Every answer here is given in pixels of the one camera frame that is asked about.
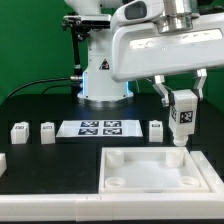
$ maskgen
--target white tray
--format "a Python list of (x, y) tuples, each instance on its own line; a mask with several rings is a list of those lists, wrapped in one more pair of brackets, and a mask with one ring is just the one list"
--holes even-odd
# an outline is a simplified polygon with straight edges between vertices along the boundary
[(100, 193), (209, 191), (184, 147), (102, 150)]

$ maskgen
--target white paper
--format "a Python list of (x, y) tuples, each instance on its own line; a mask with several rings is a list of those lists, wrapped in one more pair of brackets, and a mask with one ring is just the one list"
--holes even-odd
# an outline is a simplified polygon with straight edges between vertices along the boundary
[(142, 130), (138, 120), (63, 121), (56, 137), (142, 137)]

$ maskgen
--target green wall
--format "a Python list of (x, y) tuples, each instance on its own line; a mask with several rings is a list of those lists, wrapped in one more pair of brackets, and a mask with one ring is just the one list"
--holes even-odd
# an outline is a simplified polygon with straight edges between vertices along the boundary
[[(224, 5), (223, 0), (215, 4)], [(62, 18), (71, 12), (63, 0), (0, 1), (0, 102), (16, 87), (39, 79), (68, 77), (73, 73), (70, 32), (63, 32)], [(87, 66), (86, 46), (81, 58)], [(147, 81), (138, 81), (140, 92), (153, 92)], [(166, 78), (173, 89), (191, 88), (191, 75)], [(49, 85), (36, 85), (21, 91), (41, 93)], [(136, 83), (130, 88), (137, 91)], [(69, 93), (69, 88), (52, 92)], [(204, 88), (206, 98), (224, 112), (224, 69), (209, 71)]]

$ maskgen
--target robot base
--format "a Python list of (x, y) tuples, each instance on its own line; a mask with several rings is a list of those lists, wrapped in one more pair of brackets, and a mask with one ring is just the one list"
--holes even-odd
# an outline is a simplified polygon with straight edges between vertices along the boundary
[(78, 94), (78, 102), (90, 107), (96, 108), (113, 108), (121, 107), (124, 105), (131, 104), (133, 102), (133, 93), (129, 92), (126, 96), (121, 98), (114, 98), (110, 100), (99, 99), (99, 98), (85, 98), (82, 93)]

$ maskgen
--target black table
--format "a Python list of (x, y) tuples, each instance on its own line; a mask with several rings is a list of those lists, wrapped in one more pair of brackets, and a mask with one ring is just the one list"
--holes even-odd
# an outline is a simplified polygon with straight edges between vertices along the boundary
[[(73, 143), (41, 145), (40, 124), (46, 121), (53, 121), (58, 130), (64, 120), (140, 120), (144, 137), (141, 142), (133, 141), (131, 146), (173, 146), (168, 128), (169, 108), (163, 108), (160, 97), (154, 94), (137, 94), (132, 104), (110, 109), (73, 104), (70, 95), (20, 95), (0, 107), (0, 117), (0, 152), (6, 153), (8, 167), (0, 178), (0, 194), (98, 193), (102, 147), (130, 146), (128, 140), (127, 143), (108, 142), (103, 138), (92, 142), (82, 139)], [(149, 143), (148, 122), (151, 120), (163, 121), (163, 143)], [(29, 141), (25, 145), (12, 145), (10, 130), (14, 123), (22, 121), (30, 124)], [(206, 101), (201, 102), (195, 135), (190, 137), (187, 148), (203, 151), (223, 178), (223, 146), (224, 114)]]

